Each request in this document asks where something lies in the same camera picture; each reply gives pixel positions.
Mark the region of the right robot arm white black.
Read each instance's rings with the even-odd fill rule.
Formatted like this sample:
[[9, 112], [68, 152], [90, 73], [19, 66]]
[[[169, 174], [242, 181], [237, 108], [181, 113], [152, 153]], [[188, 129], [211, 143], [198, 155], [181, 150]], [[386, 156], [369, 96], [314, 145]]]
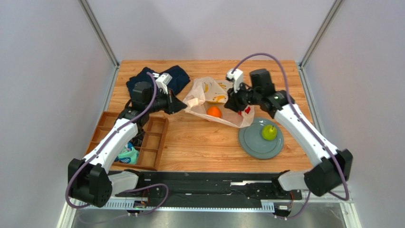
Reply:
[[308, 190], [321, 197], [342, 185], [347, 189], [353, 155], [340, 150], [329, 142], [302, 114], [298, 105], [285, 90], [277, 91], [268, 70], [250, 72], [251, 86], [243, 82], [243, 72], [230, 69], [226, 80], [232, 83], [228, 89], [225, 108], [242, 112], [249, 105], [261, 110], [281, 124], [296, 140], [313, 165], [307, 171], [284, 171], [277, 184], [285, 191]]

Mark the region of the translucent plastic bag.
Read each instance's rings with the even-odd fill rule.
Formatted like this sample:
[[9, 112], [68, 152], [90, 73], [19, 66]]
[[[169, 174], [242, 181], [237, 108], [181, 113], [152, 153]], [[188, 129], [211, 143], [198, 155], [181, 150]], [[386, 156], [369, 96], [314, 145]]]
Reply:
[[[215, 80], [212, 77], [203, 77], [193, 80], [193, 86], [183, 103], [187, 105], [186, 113], [193, 114], [202, 119], [218, 122], [234, 128], [244, 128], [252, 124], [255, 111], [252, 106], [249, 114], [234, 112], [224, 107], [228, 100], [227, 90], [233, 87], [227, 80]], [[221, 118], [216, 118], [206, 114], [208, 108], [216, 106], [222, 112]]]

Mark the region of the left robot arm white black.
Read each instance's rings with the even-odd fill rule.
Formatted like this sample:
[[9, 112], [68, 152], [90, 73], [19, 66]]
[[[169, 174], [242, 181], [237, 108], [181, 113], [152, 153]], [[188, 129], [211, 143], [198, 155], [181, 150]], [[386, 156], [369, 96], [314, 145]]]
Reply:
[[83, 159], [73, 159], [69, 163], [65, 191], [68, 205], [77, 209], [79, 206], [70, 201], [77, 199], [84, 202], [85, 207], [93, 205], [101, 208], [110, 197], [134, 190], [138, 185], [139, 175], [129, 170], [110, 175], [112, 164], [149, 121], [151, 113], [164, 111], [166, 114], [175, 114], [186, 107], [169, 88], [159, 88], [156, 82], [136, 83], [130, 100], [106, 137]]

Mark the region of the green fake pear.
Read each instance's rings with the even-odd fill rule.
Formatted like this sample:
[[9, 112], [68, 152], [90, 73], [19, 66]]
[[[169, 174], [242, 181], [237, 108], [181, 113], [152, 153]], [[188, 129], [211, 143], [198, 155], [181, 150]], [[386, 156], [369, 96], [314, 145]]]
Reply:
[[276, 139], [277, 134], [277, 127], [271, 124], [264, 126], [261, 131], [262, 138], [267, 141], [273, 141], [274, 139]]

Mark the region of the orange fake fruit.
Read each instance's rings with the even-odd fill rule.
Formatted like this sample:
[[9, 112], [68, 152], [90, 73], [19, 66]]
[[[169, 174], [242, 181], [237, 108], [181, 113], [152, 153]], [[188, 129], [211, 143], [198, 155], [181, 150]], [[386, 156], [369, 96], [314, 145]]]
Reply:
[[216, 106], [212, 106], [212, 107], [208, 108], [206, 111], [206, 114], [216, 117], [216, 118], [222, 117], [222, 112], [221, 112], [220, 108], [218, 108]]

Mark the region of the red fake apple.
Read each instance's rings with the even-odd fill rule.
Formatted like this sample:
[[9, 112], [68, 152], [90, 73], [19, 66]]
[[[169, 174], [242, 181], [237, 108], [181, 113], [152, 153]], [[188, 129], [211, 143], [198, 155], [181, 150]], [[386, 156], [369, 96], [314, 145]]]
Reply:
[[247, 106], [243, 111], [243, 113], [246, 113], [246, 114], [249, 114], [250, 112], [251, 112], [251, 107], [250, 106]]

